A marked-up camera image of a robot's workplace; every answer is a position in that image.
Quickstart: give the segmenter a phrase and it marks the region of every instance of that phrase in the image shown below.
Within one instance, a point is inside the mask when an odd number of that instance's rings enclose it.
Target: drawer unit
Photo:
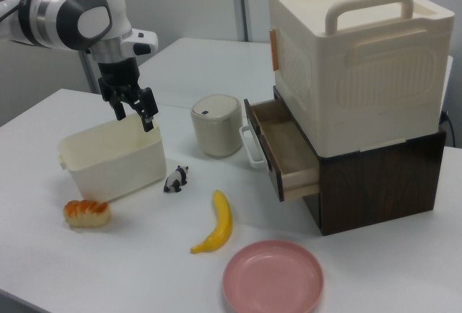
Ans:
[[[369,151],[321,157],[277,89],[245,110],[280,201],[303,198],[323,235],[430,211],[445,131]]]

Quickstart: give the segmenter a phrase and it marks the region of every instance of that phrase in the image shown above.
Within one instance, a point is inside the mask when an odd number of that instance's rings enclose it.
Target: pink plastic plate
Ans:
[[[236,253],[223,273],[223,291],[239,313],[307,313],[323,290],[323,271],[298,244],[269,240]]]

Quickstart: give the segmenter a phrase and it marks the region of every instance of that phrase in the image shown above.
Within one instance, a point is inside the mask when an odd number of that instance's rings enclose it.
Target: bread roll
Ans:
[[[93,228],[105,225],[110,219],[108,203],[73,200],[64,206],[64,218],[70,226]]]

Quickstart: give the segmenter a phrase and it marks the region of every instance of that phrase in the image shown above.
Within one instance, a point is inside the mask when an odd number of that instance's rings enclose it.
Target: toy panda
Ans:
[[[188,167],[181,167],[178,165],[177,169],[172,172],[165,180],[164,192],[170,192],[171,188],[175,190],[175,193],[181,191],[180,185],[185,185],[186,174],[188,173]]]

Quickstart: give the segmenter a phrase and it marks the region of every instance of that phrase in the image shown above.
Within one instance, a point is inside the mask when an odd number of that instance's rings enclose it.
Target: table surface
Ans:
[[[325,276],[315,312],[459,312],[462,307],[462,151],[445,148],[435,209],[323,237],[301,200],[280,203],[244,149],[201,153],[189,108],[208,94],[272,98],[269,46],[182,39],[140,68],[160,104],[169,170],[190,167],[178,194],[158,182],[110,203],[99,229],[70,229],[80,199],[58,163],[65,136],[114,119],[99,95],[61,90],[0,128],[0,293],[49,312],[231,312],[221,289],[230,258],[264,239],[310,250]],[[212,192],[235,225],[219,250],[189,249],[213,228]]]

